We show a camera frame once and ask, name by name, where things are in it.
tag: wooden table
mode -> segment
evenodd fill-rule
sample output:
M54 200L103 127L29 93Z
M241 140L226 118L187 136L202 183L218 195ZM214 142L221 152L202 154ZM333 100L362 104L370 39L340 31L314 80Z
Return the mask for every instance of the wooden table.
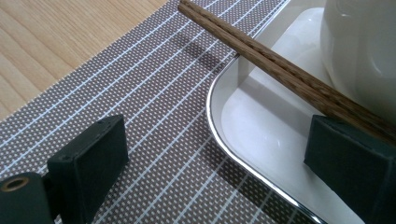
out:
M0 120L165 2L0 0Z

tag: table surface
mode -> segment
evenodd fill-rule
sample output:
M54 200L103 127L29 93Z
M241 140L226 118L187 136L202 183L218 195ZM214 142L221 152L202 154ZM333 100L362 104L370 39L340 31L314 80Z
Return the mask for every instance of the table surface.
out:
M0 120L165 2L0 0Z
M196 1L249 35L287 2ZM130 161L95 223L312 222L232 161L213 139L205 116L207 91L236 54L178 13L177 4L168 1L82 65L71 54L74 63L64 71L76 70L1 122L0 179L45 174L47 159L90 124L122 114ZM8 7L3 1L3 11ZM70 43L57 41L55 48L71 50ZM32 46L29 55L38 54ZM55 55L49 58L61 61Z

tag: dark green block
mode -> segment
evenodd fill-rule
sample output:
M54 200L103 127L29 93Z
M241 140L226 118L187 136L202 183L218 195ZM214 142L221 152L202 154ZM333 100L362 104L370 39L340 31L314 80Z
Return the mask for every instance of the dark green block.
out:
M395 147L371 135L312 118L305 164L366 223L396 223L395 158Z

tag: light wood surface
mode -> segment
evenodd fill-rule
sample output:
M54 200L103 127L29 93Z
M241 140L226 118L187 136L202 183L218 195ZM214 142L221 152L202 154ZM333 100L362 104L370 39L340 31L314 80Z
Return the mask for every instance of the light wood surface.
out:
M0 120L166 0L0 0Z
M389 122L192 1L180 0L177 8L324 115L343 120L396 146L396 128Z

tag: placemat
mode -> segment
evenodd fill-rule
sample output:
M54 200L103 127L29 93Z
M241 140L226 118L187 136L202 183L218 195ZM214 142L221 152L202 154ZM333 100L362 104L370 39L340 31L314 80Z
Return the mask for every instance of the placemat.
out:
M288 1L195 2L254 35ZM0 178L43 175L47 159L91 123L123 114L130 161L95 223L311 222L217 146L205 99L235 52L177 4L166 3L2 122Z

